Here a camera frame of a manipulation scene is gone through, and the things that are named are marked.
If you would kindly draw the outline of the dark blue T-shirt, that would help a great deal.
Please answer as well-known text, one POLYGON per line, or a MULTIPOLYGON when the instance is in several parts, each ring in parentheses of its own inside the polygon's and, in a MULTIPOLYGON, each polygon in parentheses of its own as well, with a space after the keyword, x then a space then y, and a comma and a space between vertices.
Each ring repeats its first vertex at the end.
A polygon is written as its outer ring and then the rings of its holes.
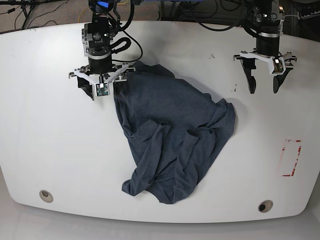
POLYGON ((188 198, 234 133, 234 106, 212 100, 162 65, 135 64, 127 99, 114 100, 135 162, 123 192, 162 204, 188 198))

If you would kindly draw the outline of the red tape rectangle marking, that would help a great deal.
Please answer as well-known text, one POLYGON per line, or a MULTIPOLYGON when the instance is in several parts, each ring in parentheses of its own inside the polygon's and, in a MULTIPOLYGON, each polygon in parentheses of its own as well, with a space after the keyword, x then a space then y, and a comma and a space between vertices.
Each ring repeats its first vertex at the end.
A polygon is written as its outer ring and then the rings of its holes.
POLYGON ((301 149, 301 140, 285 140, 279 161, 279 173, 282 177, 292 177, 294 175, 301 149))

